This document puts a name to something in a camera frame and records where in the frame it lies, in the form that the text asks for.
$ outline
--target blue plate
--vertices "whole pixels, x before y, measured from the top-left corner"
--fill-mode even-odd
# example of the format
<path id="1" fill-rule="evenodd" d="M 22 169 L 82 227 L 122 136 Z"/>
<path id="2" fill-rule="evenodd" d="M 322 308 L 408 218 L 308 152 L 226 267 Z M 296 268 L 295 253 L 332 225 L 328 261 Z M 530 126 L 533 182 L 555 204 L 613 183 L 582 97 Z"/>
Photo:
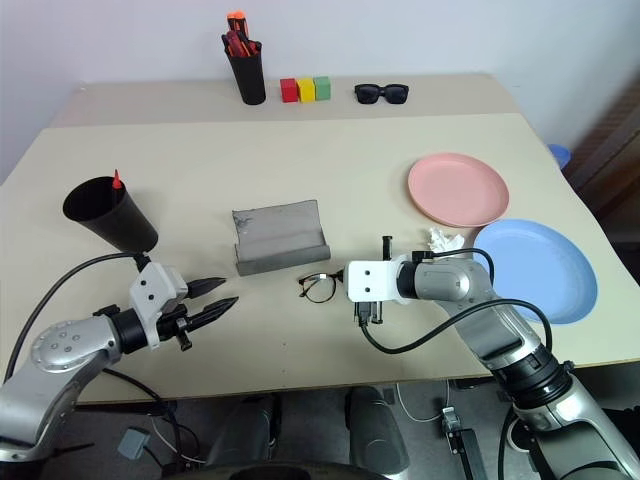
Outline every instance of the blue plate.
<path id="1" fill-rule="evenodd" d="M 538 306 L 551 323 L 582 320 L 598 297 L 591 264 L 569 239 L 529 220 L 500 220 L 483 228 L 474 247 L 493 258 L 494 289 L 503 298 L 526 300 Z M 487 263 L 481 255 L 474 259 Z M 522 307 L 527 318 L 536 315 Z"/>

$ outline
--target table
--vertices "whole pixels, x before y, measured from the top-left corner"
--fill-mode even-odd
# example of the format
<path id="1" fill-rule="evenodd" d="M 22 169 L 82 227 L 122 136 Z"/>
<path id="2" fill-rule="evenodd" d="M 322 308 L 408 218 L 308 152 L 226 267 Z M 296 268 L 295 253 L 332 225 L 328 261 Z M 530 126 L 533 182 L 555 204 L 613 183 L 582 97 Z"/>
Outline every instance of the table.
<path id="1" fill-rule="evenodd" d="M 363 81 L 407 83 L 409 102 L 359 105 L 352 87 Z M 223 296 L 240 296 L 221 319 L 191 335 L 194 346 L 188 352 L 171 341 L 117 365 L 162 396 L 486 374 L 455 329 L 416 351 L 387 356 L 362 337 L 341 286 L 326 304 L 298 297 L 296 280 L 305 274 L 380 258 L 382 235 L 393 235 L 395 254 L 425 247 L 426 231 L 435 223 L 413 206 L 406 178 L 417 159 L 442 151 L 490 164 L 510 189 L 505 218 L 527 218 L 558 230 L 592 263 L 597 304 L 583 321 L 554 328 L 558 358 L 584 366 L 640 357 L 637 321 L 629 314 L 640 304 L 640 289 L 493 78 L 342 78 L 332 86 L 331 101 L 282 104 L 273 82 L 268 101 L 257 107 L 242 104 L 232 82 L 94 85 L 78 91 L 0 189 L 2 368 L 49 286 L 72 266 L 112 251 L 64 218 L 61 206 L 75 185 L 118 168 L 160 234 L 152 258 L 176 266 L 187 280 L 228 278 L 212 295 L 192 301 L 193 311 Z M 331 260 L 239 277 L 231 210 L 307 199 L 318 200 Z M 442 228 L 465 235 L 467 245 L 477 233 Z M 29 342 L 52 323 L 84 318 L 111 303 L 126 306 L 135 275 L 128 260 L 84 271 L 47 306 Z M 384 325 L 370 331 L 396 346 L 444 319 L 432 302 L 385 304 Z M 540 325 L 533 328 L 542 335 Z M 89 385 L 82 401 L 143 398 L 105 377 Z"/>

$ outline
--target white wall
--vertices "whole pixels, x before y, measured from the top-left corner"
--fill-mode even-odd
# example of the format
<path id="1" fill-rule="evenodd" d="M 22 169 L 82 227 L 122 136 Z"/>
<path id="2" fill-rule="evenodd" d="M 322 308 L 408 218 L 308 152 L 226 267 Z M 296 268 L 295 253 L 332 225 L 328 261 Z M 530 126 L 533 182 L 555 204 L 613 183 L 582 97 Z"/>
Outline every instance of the white wall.
<path id="1" fill-rule="evenodd" d="M 81 82 L 230 76 L 237 8 L 268 76 L 490 72 L 569 146 L 640 70 L 637 0 L 2 0 L 0 181 Z"/>

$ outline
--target toy block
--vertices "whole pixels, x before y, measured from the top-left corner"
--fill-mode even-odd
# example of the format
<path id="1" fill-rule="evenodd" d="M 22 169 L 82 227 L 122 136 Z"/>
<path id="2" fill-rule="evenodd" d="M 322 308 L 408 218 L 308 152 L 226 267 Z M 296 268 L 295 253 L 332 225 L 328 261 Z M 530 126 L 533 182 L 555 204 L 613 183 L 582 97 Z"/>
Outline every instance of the toy block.
<path id="1" fill-rule="evenodd" d="M 297 78 L 298 98 L 302 103 L 314 102 L 316 100 L 316 87 L 313 78 Z"/>
<path id="2" fill-rule="evenodd" d="M 329 100 L 331 98 L 331 83 L 329 77 L 313 77 L 316 86 L 316 100 Z"/>
<path id="3" fill-rule="evenodd" d="M 297 102 L 298 101 L 298 86 L 296 85 L 295 78 L 281 78 L 280 90 L 282 91 L 282 101 Z"/>

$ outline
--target green block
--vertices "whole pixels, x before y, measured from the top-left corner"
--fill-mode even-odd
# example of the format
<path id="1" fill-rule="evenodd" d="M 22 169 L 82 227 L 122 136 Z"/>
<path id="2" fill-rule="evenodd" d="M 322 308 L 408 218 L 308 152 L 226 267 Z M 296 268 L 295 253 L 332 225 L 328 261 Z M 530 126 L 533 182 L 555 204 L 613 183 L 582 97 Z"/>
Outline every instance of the green block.
<path id="1" fill-rule="evenodd" d="M 331 98 L 331 82 L 329 77 L 313 77 L 316 86 L 316 100 L 329 100 Z"/>

